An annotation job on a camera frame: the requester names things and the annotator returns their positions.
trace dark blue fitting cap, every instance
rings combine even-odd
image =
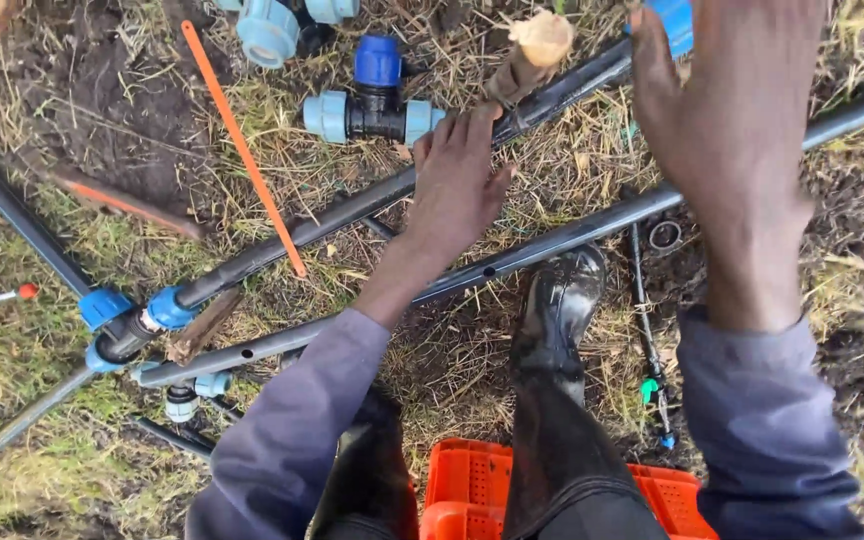
[[[360,85],[396,88],[402,80],[399,43],[388,35],[363,35],[355,50],[355,74]]]

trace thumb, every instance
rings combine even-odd
[[[652,7],[642,6],[629,15],[631,79],[636,112],[648,121],[667,111],[669,101],[681,93],[675,60],[663,20]]]
[[[518,170],[519,168],[515,165],[505,165],[493,172],[488,179],[482,198],[482,216],[486,219],[486,227],[496,221],[498,212],[502,210],[502,203],[505,201],[505,192],[509,190],[512,177],[516,176]]]

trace orange tool handle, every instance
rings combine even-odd
[[[239,155],[242,156],[242,162],[246,166],[248,178],[251,179],[252,185],[255,186],[258,198],[265,205],[265,210],[269,213],[271,223],[275,226],[278,237],[282,239],[282,245],[285,246],[285,251],[289,254],[289,261],[294,266],[295,274],[300,278],[304,278],[307,275],[306,264],[299,257],[299,250],[296,249],[296,244],[292,242],[289,229],[285,227],[282,215],[279,214],[279,209],[276,208],[276,200],[272,197],[269,186],[262,179],[262,174],[258,170],[256,160],[253,158],[252,152],[249,151],[246,137],[242,134],[242,129],[239,129],[238,122],[235,121],[233,109],[229,106],[229,100],[226,99],[226,95],[222,92],[222,86],[215,77],[215,71],[212,70],[212,64],[209,62],[209,57],[206,56],[206,50],[203,49],[202,42],[199,41],[199,35],[196,33],[191,21],[183,20],[181,26],[182,33],[189,43],[189,48],[192,49],[192,56],[195,57],[196,64],[198,64],[198,70],[201,71],[201,77],[205,80],[205,85],[208,87],[209,93],[212,94],[216,107],[219,108],[219,115],[222,116],[225,129],[228,130],[228,134],[232,137],[232,142],[235,143],[235,148],[239,151]]]

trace dirt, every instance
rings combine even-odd
[[[182,19],[211,22],[193,4],[164,5],[177,36]],[[23,94],[37,135],[30,144],[172,214],[208,220],[213,192],[199,178],[205,176],[210,141],[195,128],[202,104],[182,83],[198,69],[185,42],[176,45],[180,60],[170,68],[149,47],[130,47],[120,33],[123,13],[115,1],[65,8],[43,6],[38,16],[54,24],[70,46],[56,54],[30,42],[10,64],[8,75]],[[206,48],[216,72],[228,80],[228,60],[210,43]]]

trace person's right hand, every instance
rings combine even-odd
[[[799,184],[825,0],[693,0],[681,85],[659,16],[630,16],[634,114],[702,228],[712,323],[777,332],[801,316]]]

